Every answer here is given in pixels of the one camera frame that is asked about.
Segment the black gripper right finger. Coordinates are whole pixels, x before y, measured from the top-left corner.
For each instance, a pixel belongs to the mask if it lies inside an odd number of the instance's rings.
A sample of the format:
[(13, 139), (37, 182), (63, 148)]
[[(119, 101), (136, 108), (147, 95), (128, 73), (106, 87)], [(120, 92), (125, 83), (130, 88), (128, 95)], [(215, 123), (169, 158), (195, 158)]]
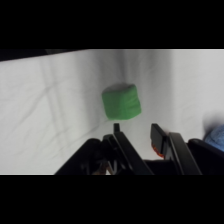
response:
[(162, 158), (159, 164), (168, 173), (176, 175), (201, 175), (189, 147), (179, 133), (165, 131), (158, 125), (152, 124), (150, 131), (151, 146), (158, 156)]

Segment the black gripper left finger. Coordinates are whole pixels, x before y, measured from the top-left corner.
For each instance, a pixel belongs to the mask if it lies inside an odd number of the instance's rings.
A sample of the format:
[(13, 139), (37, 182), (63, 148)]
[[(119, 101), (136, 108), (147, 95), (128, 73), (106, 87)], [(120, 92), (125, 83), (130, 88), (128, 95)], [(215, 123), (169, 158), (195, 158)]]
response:
[(102, 140), (87, 140), (56, 175), (93, 175), (107, 168), (112, 175), (153, 175), (118, 123), (113, 125), (113, 133)]

